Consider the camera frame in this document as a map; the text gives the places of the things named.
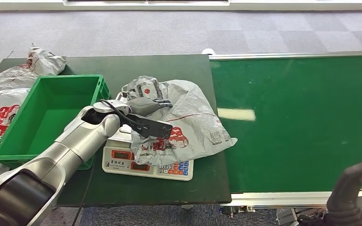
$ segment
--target gray glove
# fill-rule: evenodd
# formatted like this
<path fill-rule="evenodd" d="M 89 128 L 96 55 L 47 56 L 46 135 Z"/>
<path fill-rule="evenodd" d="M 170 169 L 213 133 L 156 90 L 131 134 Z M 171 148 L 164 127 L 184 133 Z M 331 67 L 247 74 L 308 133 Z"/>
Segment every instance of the gray glove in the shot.
<path fill-rule="evenodd" d="M 344 170 L 327 202 L 327 226 L 362 226 L 362 162 Z"/>
<path fill-rule="evenodd" d="M 164 108 L 164 107 L 173 107 L 167 99 L 155 98 L 149 99 L 147 97 L 138 97 L 132 100 L 127 101 L 128 106 L 130 106 L 133 114 L 147 116 L 153 112 Z"/>

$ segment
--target black cord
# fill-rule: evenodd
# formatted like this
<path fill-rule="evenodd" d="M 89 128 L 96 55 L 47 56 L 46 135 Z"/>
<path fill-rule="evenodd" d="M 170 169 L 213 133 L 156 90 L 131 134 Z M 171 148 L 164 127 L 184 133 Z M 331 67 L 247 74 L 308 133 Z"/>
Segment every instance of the black cord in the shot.
<path fill-rule="evenodd" d="M 105 103 L 105 104 L 107 104 L 107 105 L 109 105 L 109 107 L 110 107 L 111 109 L 113 109 L 113 110 L 114 110 L 119 116 L 121 116 L 123 119 L 125 119 L 125 120 L 127 120 L 127 121 L 129 121 L 129 122 L 131 122 L 131 123 L 133 123 L 133 124 L 135 124 L 135 125 L 141 126 L 141 127 L 145 128 L 145 129 L 149 129 L 149 126 L 148 126 L 148 125 L 144 125 L 144 124 L 138 123 L 138 122 L 136 122 L 136 121 L 128 118 L 127 116 L 125 116 L 121 111 L 119 111 L 117 108 L 115 108 L 115 107 L 114 107 L 110 102 L 108 102 L 107 100 L 101 99 L 101 100 L 99 100 L 99 101 L 100 101 L 100 102 L 103 102 L 103 103 Z"/>
<path fill-rule="evenodd" d="M 88 193 L 88 190 L 90 188 L 90 184 L 91 184 L 91 180 L 92 180 L 92 175 L 93 175 L 93 170 L 94 170 L 94 165 L 95 165 L 95 159 L 94 161 L 92 162 L 92 166 L 91 166 L 91 173 L 90 173 L 90 178 L 88 179 L 88 184 L 87 184 L 87 188 L 85 189 L 85 193 L 84 193 L 84 196 L 82 197 L 82 200 L 81 200 L 81 203 L 80 205 L 78 206 L 78 210 L 77 210 L 77 213 L 74 217 L 74 220 L 73 220 L 73 223 L 71 224 L 71 226 L 74 226 L 77 219 L 78 219 L 78 215 L 80 214 L 81 212 L 81 208 L 82 208 L 82 205 L 84 204 L 84 201 L 85 201 L 85 197 L 87 197 L 87 193 Z"/>

